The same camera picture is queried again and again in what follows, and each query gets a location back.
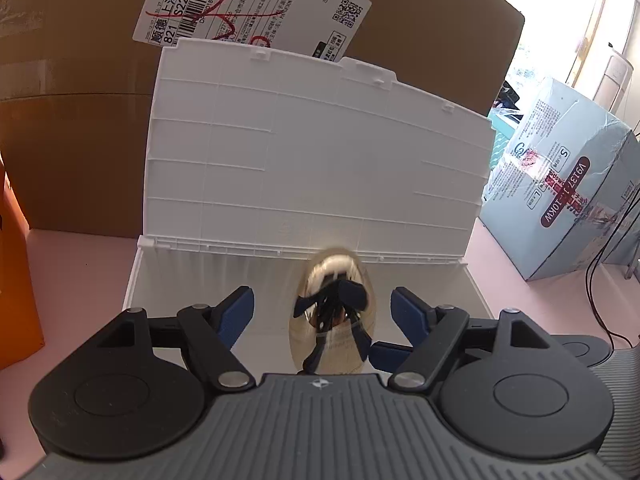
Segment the shiny gold egg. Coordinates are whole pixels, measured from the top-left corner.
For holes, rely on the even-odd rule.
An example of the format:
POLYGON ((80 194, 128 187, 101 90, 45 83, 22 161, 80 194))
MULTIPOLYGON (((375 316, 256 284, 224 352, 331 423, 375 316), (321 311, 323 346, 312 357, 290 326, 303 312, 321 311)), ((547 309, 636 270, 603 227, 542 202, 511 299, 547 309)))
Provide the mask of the shiny gold egg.
POLYGON ((339 247, 314 255, 305 266, 288 319, 297 371, 306 375, 361 372, 375 321, 375 294, 357 255, 339 247))

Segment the white ribbed storage box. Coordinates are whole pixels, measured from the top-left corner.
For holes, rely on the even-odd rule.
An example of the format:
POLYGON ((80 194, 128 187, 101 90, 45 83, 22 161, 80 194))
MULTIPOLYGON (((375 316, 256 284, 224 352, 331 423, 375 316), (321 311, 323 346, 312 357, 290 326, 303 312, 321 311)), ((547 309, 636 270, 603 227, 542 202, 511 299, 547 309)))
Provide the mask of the white ribbed storage box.
POLYGON ((160 55, 126 307, 171 316, 248 286, 254 316, 234 353, 256 375, 296 373, 297 287, 339 247, 369 275, 372 341, 402 341, 399 286, 484 318, 463 258, 493 140, 486 117, 382 67, 180 40, 160 55))

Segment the light blue cardboard box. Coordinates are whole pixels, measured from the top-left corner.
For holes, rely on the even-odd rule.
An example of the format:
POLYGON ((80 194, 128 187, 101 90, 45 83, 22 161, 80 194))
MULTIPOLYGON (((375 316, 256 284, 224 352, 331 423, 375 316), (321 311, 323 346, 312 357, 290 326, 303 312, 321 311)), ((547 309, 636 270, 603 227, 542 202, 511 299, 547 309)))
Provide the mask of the light blue cardboard box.
POLYGON ((639 142, 554 79, 535 84, 491 170, 480 221, 526 281, 629 263, 639 241, 639 142))

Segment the orange box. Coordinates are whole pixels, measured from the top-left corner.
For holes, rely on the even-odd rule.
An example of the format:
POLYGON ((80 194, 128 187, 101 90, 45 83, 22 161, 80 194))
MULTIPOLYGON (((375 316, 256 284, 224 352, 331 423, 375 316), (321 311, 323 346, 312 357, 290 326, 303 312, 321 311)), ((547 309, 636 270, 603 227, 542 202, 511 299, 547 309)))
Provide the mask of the orange box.
POLYGON ((2 370, 29 358, 44 346, 29 269, 28 233, 28 223, 13 193, 6 168, 1 165, 2 370))

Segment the teal flat box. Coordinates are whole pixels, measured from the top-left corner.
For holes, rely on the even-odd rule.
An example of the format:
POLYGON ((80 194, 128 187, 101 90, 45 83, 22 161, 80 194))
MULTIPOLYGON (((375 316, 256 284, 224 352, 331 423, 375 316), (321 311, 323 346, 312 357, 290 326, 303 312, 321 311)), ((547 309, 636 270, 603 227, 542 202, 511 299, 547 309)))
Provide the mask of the teal flat box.
POLYGON ((489 112, 488 118, 491 122, 491 127, 495 130, 494 146, 492 147, 489 161, 489 170, 492 171, 498 165, 506 146, 523 118, 523 114, 519 110, 493 107, 489 112))

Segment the large brown cardboard box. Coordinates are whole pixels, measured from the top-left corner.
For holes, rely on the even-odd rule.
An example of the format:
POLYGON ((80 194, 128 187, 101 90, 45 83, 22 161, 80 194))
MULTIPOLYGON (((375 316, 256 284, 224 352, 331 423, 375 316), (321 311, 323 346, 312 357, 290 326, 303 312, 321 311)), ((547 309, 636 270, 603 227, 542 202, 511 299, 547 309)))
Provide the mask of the large brown cardboard box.
MULTIPOLYGON (((1 156, 36 229, 135 237, 160 49, 144 0, 1 0, 1 156)), ((369 0, 347 48, 486 114, 525 24, 506 0, 369 0)))

